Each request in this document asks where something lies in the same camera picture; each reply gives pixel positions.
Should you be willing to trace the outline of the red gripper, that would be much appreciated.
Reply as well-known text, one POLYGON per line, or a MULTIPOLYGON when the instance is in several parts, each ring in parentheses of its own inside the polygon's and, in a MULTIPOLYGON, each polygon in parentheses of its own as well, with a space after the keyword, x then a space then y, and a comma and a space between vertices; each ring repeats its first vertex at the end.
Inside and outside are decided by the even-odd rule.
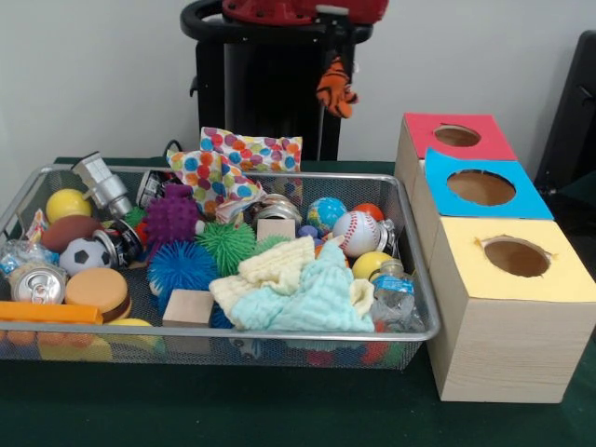
MULTIPOLYGON (((325 0, 317 1, 317 5, 326 7, 341 8, 348 12, 348 17, 352 23, 356 24, 375 24, 386 14, 388 0, 325 0)), ((326 60, 332 61, 336 56, 335 44, 336 23, 330 22, 326 26, 326 60)), ((354 27, 351 23, 345 25, 343 59, 352 60, 354 58, 354 27)))

